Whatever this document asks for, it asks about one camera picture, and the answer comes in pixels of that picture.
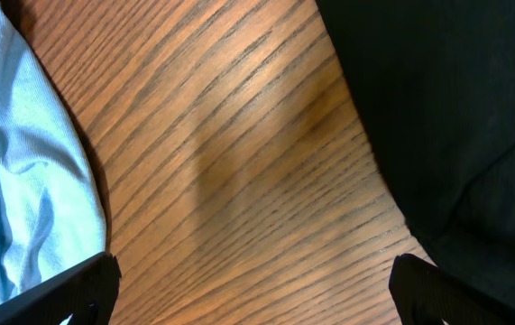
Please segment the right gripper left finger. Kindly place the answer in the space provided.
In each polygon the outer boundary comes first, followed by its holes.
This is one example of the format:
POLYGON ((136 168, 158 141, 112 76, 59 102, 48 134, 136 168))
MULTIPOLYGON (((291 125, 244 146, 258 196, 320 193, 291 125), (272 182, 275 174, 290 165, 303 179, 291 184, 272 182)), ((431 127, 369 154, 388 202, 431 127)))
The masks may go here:
POLYGON ((119 295, 115 256, 99 253, 0 305, 0 325, 107 324, 119 295))

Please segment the black garment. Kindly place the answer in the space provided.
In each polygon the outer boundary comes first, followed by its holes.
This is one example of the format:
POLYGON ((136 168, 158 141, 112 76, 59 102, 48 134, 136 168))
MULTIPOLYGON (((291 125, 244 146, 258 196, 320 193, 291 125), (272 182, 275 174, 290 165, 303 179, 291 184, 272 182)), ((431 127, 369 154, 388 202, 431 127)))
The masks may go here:
POLYGON ((515 1, 317 6, 411 234, 515 310, 515 1))

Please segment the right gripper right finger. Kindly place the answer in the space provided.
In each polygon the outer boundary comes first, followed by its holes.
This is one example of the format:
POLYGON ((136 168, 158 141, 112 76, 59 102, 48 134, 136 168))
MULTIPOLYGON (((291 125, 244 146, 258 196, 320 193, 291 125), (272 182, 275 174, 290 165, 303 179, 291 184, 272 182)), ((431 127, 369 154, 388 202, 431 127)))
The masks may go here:
POLYGON ((395 257, 389 290, 403 325, 508 325, 515 310, 412 254, 395 257))

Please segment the light blue t-shirt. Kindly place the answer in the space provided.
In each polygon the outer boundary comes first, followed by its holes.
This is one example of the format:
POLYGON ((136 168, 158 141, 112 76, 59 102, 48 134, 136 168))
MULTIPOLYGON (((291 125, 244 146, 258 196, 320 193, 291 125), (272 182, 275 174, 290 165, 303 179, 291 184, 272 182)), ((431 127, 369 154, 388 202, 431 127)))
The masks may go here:
POLYGON ((0 305, 105 247, 77 132, 0 5, 0 305))

